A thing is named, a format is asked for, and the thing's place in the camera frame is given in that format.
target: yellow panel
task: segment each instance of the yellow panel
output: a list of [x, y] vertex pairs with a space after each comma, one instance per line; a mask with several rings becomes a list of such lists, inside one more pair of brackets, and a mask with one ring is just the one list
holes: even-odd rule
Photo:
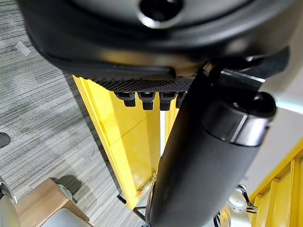
[[276, 189], [276, 202], [273, 212], [273, 227], [286, 227], [290, 215], [291, 175], [290, 171], [279, 179]]
[[143, 110], [142, 101], [136, 94], [136, 107], [125, 107], [113, 92], [87, 80], [87, 86], [99, 113], [99, 120], [106, 131], [109, 144], [113, 144], [152, 112], [159, 111], [159, 95], [155, 97], [154, 110]]
[[76, 77], [74, 80], [126, 198], [126, 205], [133, 209], [144, 195], [137, 195], [138, 187], [157, 170], [160, 159], [159, 98], [155, 98], [153, 111], [144, 111], [139, 100], [137, 107], [128, 108], [113, 92], [94, 82]]
[[296, 146], [288, 153], [288, 155], [277, 165], [277, 167], [262, 181], [262, 183], [258, 186], [258, 188], [253, 192], [253, 194], [250, 195], [250, 200], [253, 201], [253, 199], [258, 195], [259, 193], [263, 194], [264, 191], [269, 189], [271, 181], [278, 177], [279, 174], [285, 168], [290, 168], [290, 162], [294, 158], [303, 157], [303, 139], [300, 139], [300, 141], [296, 144]]
[[256, 224], [254, 225], [254, 227], [264, 227], [265, 226], [268, 203], [269, 203], [269, 194], [270, 194], [269, 191], [266, 192], [260, 199], [257, 220], [256, 220]]
[[266, 222], [265, 222], [266, 227], [273, 226], [274, 208], [276, 202], [276, 192], [278, 188], [278, 182], [279, 180], [277, 178], [273, 179], [271, 182], [270, 191], [269, 191], [269, 202], [268, 202]]
[[291, 162], [291, 201], [288, 226], [297, 226], [299, 190], [300, 190], [300, 160], [293, 159]]
[[179, 109], [176, 108], [176, 99], [170, 103], [169, 111], [165, 112], [165, 142], [169, 138], [172, 126], [174, 125]]
[[[254, 206], [260, 207], [260, 201], [261, 201], [262, 195], [258, 194], [255, 198]], [[250, 220], [251, 220], [251, 226], [256, 227], [256, 221], [257, 221], [258, 214], [249, 214]]]
[[300, 160], [300, 181], [299, 181], [299, 197], [298, 197], [298, 223], [296, 226], [303, 226], [303, 159]]
[[[137, 190], [157, 170], [160, 159], [160, 131], [155, 132], [151, 127], [158, 124], [160, 124], [160, 115], [158, 112], [153, 112], [111, 145], [112, 153], [125, 151]], [[151, 156], [150, 150], [157, 150], [158, 154]]]

